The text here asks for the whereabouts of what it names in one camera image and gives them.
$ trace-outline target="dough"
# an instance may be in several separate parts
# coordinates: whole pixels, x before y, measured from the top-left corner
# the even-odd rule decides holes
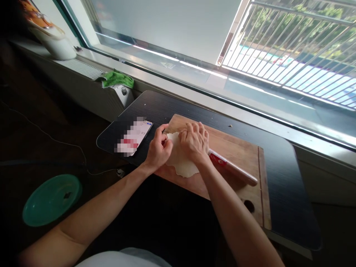
[[[184,154],[181,143],[179,142],[179,132],[175,133],[168,133],[167,140],[172,140],[173,142],[173,149],[171,156],[166,162],[167,166],[174,166],[175,172],[183,177],[190,177],[194,174],[198,173],[199,170],[196,165],[189,160],[186,155]]]

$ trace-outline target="hand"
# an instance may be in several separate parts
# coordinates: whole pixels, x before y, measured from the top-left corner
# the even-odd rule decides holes
[[[171,155],[173,143],[172,140],[167,140],[167,135],[162,134],[162,131],[168,127],[168,124],[162,124],[157,128],[155,137],[149,144],[148,154],[143,163],[152,173],[166,163]]]
[[[187,122],[187,128],[179,133],[179,139],[183,151],[192,162],[197,164],[209,160],[209,133],[201,122]]]

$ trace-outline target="forearm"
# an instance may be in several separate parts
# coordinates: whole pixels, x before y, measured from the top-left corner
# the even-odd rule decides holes
[[[284,266],[261,227],[211,161],[202,160],[197,167],[238,265]]]
[[[141,165],[88,201],[57,228],[75,242],[88,246],[116,218],[133,193],[151,174],[149,168]]]
[[[142,164],[91,199],[20,255],[23,266],[72,266],[153,173]]]

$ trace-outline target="metal railing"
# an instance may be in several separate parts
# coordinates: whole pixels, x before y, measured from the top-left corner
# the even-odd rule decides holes
[[[356,109],[356,6],[331,0],[250,3],[222,65]]]

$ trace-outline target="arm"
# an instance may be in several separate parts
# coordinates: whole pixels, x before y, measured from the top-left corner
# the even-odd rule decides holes
[[[241,267],[284,266],[259,224],[210,161],[209,134],[203,124],[187,123],[180,138],[183,150],[201,173],[237,264]]]
[[[142,182],[169,158],[172,141],[158,127],[147,159],[132,173],[91,199],[20,254],[22,266],[73,266],[90,243],[115,219]]]

